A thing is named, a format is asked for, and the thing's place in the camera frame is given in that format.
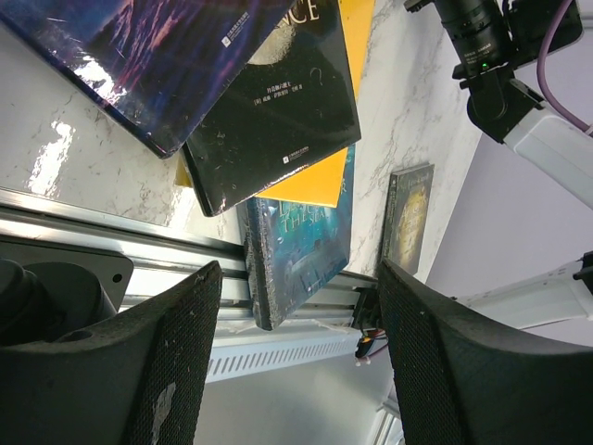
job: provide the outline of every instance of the dark blue book cover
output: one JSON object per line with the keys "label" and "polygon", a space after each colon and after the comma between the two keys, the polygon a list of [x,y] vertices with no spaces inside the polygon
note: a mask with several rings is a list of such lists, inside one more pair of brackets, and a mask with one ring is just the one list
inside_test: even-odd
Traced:
{"label": "dark blue book cover", "polygon": [[0,0],[0,21],[166,158],[293,2]]}
{"label": "dark blue book cover", "polygon": [[350,259],[354,146],[337,208],[249,199],[242,209],[253,312],[272,330],[340,273]]}

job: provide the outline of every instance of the black book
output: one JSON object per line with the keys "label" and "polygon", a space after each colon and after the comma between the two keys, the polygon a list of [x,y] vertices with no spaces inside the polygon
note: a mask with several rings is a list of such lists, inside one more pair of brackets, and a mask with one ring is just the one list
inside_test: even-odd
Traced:
{"label": "black book", "polygon": [[417,273],[420,264],[434,174],[434,165],[422,165],[390,177],[382,258],[410,274]]}
{"label": "black book", "polygon": [[360,139],[337,0],[299,0],[183,147],[208,216]]}

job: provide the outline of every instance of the electrical wire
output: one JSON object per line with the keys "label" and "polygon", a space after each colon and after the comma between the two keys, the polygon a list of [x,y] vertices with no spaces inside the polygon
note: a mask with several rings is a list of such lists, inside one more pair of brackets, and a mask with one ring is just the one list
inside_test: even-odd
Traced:
{"label": "electrical wire", "polygon": [[539,49],[539,56],[537,58],[537,82],[539,83],[539,88],[541,89],[542,94],[549,104],[552,105],[554,109],[556,109],[556,111],[558,111],[558,113],[572,125],[574,125],[579,130],[586,132],[589,129],[589,125],[577,118],[558,101],[558,99],[549,89],[548,81],[546,80],[546,58],[548,57],[549,48],[552,44],[552,40],[554,39],[554,35],[556,34],[556,31],[560,27],[562,19],[564,18],[564,14],[566,14],[566,11],[568,11],[568,8],[573,1],[574,0],[562,0],[558,11],[556,11],[556,15],[549,25],[546,36],[544,37],[544,41],[542,42],[541,48]]}
{"label": "electrical wire", "polygon": [[362,338],[360,339],[360,341],[364,342],[369,340],[375,340],[378,337],[385,336],[385,331],[383,329],[373,328],[369,330],[371,331],[371,333],[367,333],[366,330],[362,328],[362,325],[360,326],[360,332],[362,333]]}
{"label": "electrical wire", "polygon": [[373,357],[376,357],[377,355],[379,355],[381,352],[383,352],[384,350],[387,349],[387,347],[389,346],[389,343],[383,345],[381,348],[379,348],[378,350],[376,350],[375,352],[370,353],[369,355],[367,355],[368,359],[371,359]]}

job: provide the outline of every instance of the yellow book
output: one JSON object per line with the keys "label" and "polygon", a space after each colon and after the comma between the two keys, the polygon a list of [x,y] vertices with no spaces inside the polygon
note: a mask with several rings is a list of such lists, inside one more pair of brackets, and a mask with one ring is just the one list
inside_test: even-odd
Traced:
{"label": "yellow book", "polygon": [[[375,0],[340,0],[340,15],[346,39],[348,63],[354,94],[358,97],[367,55]],[[333,154],[303,172],[257,194],[258,197],[336,207],[342,186],[347,149]],[[183,157],[179,158],[175,183],[191,187]]]}

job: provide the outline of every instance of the hardcover book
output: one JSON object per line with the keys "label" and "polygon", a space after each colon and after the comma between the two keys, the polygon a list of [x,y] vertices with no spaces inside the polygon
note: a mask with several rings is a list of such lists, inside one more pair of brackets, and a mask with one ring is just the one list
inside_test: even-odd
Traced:
{"label": "hardcover book", "polygon": [[[367,58],[373,10],[374,0],[340,0],[340,16],[355,97],[359,95],[360,80]],[[336,207],[346,154],[347,147],[258,193],[258,197]]]}
{"label": "hardcover book", "polygon": [[337,208],[253,197],[239,206],[259,327],[272,330],[342,271],[350,258],[354,146]]}
{"label": "hardcover book", "polygon": [[382,257],[410,274],[418,272],[434,172],[423,165],[390,177]]}
{"label": "hardcover book", "polygon": [[166,158],[293,1],[2,0],[0,21]]}
{"label": "hardcover book", "polygon": [[359,139],[337,0],[299,0],[183,154],[211,216]]}

